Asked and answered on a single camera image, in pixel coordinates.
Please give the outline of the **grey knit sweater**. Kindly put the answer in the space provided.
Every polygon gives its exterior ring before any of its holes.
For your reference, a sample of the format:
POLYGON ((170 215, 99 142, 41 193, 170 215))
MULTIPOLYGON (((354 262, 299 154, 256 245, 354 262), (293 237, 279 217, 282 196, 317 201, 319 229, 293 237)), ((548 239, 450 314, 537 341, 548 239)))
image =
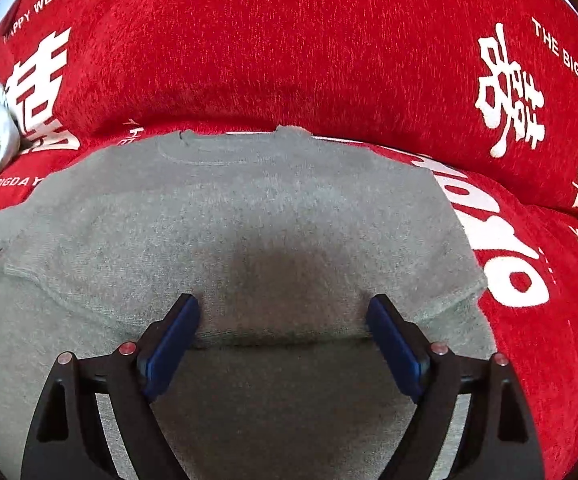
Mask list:
POLYGON ((282 128, 95 152, 0 211, 0 470, 19 477, 54 358, 201 325, 154 411, 197 479, 374 479, 411 418, 370 298, 468 356, 486 279, 430 171, 282 128))

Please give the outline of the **red wedding sofa cover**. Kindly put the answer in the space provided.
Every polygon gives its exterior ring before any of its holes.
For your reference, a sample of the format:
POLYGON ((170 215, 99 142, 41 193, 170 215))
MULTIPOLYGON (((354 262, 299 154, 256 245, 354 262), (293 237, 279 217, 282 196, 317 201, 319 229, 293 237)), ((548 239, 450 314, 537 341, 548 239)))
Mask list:
POLYGON ((0 80, 31 147, 0 210, 96 148, 299 125, 431 169, 546 475, 578 459, 578 15, 566 0, 16 0, 0 80))

